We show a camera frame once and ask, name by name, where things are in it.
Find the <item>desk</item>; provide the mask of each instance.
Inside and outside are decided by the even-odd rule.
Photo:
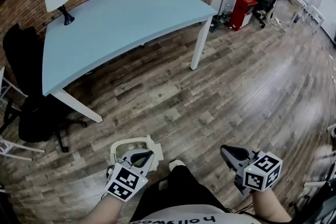
[[[191,62],[197,68],[212,16],[201,0],[89,0],[71,10],[68,26],[61,16],[47,26],[43,54],[43,95],[52,94],[88,118],[102,117],[63,88],[97,66],[139,45],[206,21],[198,33]]]
[[[291,21],[289,22],[288,26],[291,26],[295,20],[295,18],[297,17],[297,15],[305,8],[307,7],[307,3],[304,0],[294,0],[294,2],[296,2],[296,4],[299,5],[299,9],[294,13],[293,18],[291,19]]]

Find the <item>white sneaker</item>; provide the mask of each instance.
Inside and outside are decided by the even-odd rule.
[[[180,161],[179,159],[176,159],[176,160],[169,163],[169,170],[172,171],[175,167],[177,167],[179,165],[185,166],[183,161]]]

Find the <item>white chair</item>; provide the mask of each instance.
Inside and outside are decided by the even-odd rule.
[[[20,148],[23,148],[23,149],[28,150],[28,151],[36,151],[36,152],[42,152],[42,153],[45,152],[45,150],[38,150],[36,148],[32,148],[32,147],[28,147],[28,146],[22,146],[22,145],[4,140],[2,138],[2,136],[0,135],[0,155],[4,155],[4,156],[7,156],[7,157],[16,158],[16,159],[23,159],[25,161],[32,161],[32,158],[25,158],[25,157],[20,157],[20,156],[17,156],[17,155],[9,154],[8,152],[13,147],[20,147]]]
[[[319,17],[319,22],[316,25],[316,27],[314,28],[314,30],[312,32],[313,34],[315,34],[316,31],[317,31],[317,29],[319,29],[319,27],[322,25],[322,23],[324,22],[325,17],[319,12],[319,10],[314,5],[311,5],[310,9],[308,10],[308,12],[306,13],[305,17],[303,18],[303,22],[305,22],[308,17],[311,17],[312,20],[314,20],[314,17],[316,15]]]
[[[5,99],[4,96],[5,94],[8,92],[8,90],[10,88],[15,89],[17,92],[21,93],[24,97],[27,97],[27,95],[25,95],[18,87],[16,87],[14,84],[12,84],[9,80],[7,80],[4,77],[4,72],[5,72],[5,67],[2,67],[0,69],[0,101],[3,101],[4,103],[8,103]],[[8,84],[8,86],[2,86],[2,81],[6,81],[6,83]]]

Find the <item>desk leg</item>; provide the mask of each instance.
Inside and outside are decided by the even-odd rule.
[[[298,16],[298,14],[300,14],[300,12],[302,11],[302,9],[303,9],[303,6],[301,6],[301,7],[295,12],[295,14],[293,15],[292,20],[290,20],[288,26],[291,26],[291,25],[294,23],[294,20],[296,19],[296,17]]]
[[[206,41],[206,37],[207,37],[208,32],[209,32],[211,21],[212,21],[212,16],[208,18],[206,23],[202,26],[202,28],[198,32],[196,47],[195,47],[193,59],[191,61],[191,65],[190,65],[190,68],[192,70],[195,70],[197,68],[198,62],[201,58],[202,51],[203,51],[203,48],[204,48],[204,44],[205,44],[205,41]]]
[[[55,96],[58,100],[60,100],[64,104],[67,104],[69,107],[83,114],[84,116],[92,119],[93,121],[95,122],[103,121],[100,115],[98,115],[96,112],[89,109],[87,106],[83,105],[81,102],[79,102],[77,99],[72,97],[69,93],[67,93],[63,89],[58,90],[57,92],[53,93],[53,96]]]

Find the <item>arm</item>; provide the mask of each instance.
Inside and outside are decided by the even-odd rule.
[[[122,205],[121,200],[107,194],[80,224],[115,224],[118,221]]]
[[[254,192],[252,199],[256,215],[273,222],[291,221],[291,217],[270,188],[266,189],[263,193],[259,191]]]

